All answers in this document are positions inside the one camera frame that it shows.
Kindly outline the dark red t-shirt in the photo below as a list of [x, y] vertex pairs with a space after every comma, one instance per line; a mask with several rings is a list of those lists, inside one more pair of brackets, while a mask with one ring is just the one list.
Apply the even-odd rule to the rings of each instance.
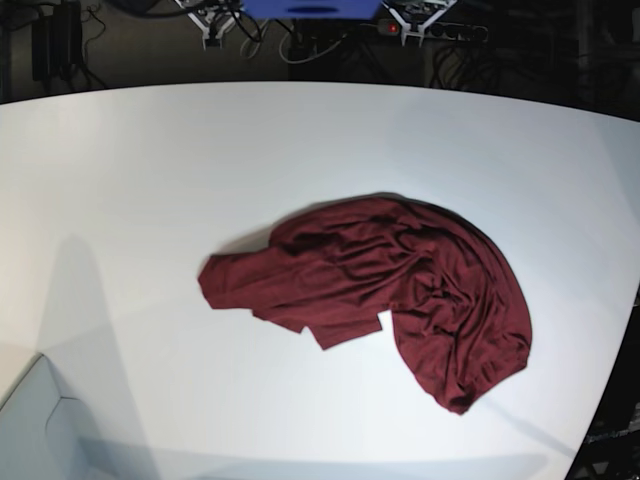
[[260, 250], [210, 256], [198, 283], [211, 308], [309, 331], [323, 349], [378, 332], [389, 312], [418, 385], [459, 415], [530, 355], [531, 317], [508, 261], [432, 204], [369, 196], [307, 211]]

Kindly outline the black power strip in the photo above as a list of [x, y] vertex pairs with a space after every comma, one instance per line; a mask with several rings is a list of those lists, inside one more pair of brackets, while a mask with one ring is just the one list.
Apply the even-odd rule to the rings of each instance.
[[434, 22], [422, 32], [418, 27], [409, 27], [404, 34], [403, 26], [397, 20], [382, 19], [377, 22], [376, 28], [383, 36], [398, 36], [404, 38], [405, 42], [409, 38], [414, 38], [416, 41], [446, 40], [472, 43], [486, 43], [489, 40], [489, 30], [480, 25]]

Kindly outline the blue box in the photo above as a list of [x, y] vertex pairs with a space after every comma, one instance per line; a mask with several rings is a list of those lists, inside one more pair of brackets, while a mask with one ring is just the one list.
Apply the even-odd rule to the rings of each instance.
[[370, 19], [380, 0], [245, 0], [246, 11], [259, 19]]

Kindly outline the black box on floor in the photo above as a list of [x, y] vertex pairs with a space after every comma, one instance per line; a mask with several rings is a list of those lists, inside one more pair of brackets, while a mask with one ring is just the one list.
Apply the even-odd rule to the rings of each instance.
[[67, 2], [55, 5], [51, 15], [31, 25], [31, 72], [36, 82], [53, 78], [72, 79], [82, 64], [81, 5]]

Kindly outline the white bin corner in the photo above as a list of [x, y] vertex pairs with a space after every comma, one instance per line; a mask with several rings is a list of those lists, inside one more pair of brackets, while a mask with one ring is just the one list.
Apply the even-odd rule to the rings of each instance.
[[39, 357], [1, 407], [1, 477], [108, 479], [92, 465], [49, 364]]

